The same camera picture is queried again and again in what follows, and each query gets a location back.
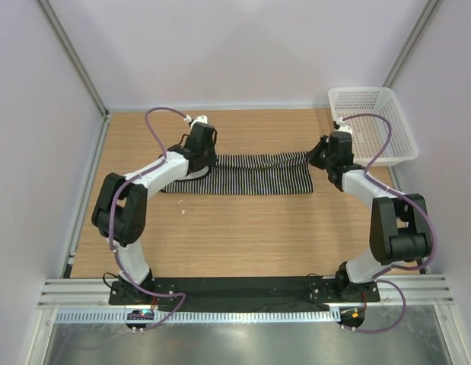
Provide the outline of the black white striped tank top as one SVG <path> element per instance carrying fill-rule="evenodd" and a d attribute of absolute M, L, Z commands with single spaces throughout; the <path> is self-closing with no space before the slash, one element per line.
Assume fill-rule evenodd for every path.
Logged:
<path fill-rule="evenodd" d="M 167 194 L 305 195 L 314 192 L 305 152 L 220 155 L 198 179 L 175 181 Z"/>

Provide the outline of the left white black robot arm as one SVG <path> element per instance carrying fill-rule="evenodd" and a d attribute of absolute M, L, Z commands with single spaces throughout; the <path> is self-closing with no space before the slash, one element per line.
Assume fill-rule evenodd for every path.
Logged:
<path fill-rule="evenodd" d="M 152 270 L 141 244 L 148 200 L 171 183 L 201 179 L 217 160 L 217 132 L 208 117 L 196 117 L 189 127 L 189 134 L 155 162 L 126 175 L 107 175 L 94 206 L 91 221 L 114 254 L 119 287 L 137 304 L 154 296 Z"/>

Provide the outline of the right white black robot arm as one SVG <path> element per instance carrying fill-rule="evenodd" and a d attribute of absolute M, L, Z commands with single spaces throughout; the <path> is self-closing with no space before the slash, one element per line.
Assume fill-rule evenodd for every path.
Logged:
<path fill-rule="evenodd" d="M 355 163 L 351 133 L 337 130 L 322 136 L 306 158 L 310 165 L 326 171 L 339 191 L 358 198 L 371 211 L 369 248 L 342 263 L 336 272 L 334 290 L 342 301 L 363 300 L 378 277 L 402 262 L 434 256 L 435 232 L 425 199 L 386 186 Z"/>

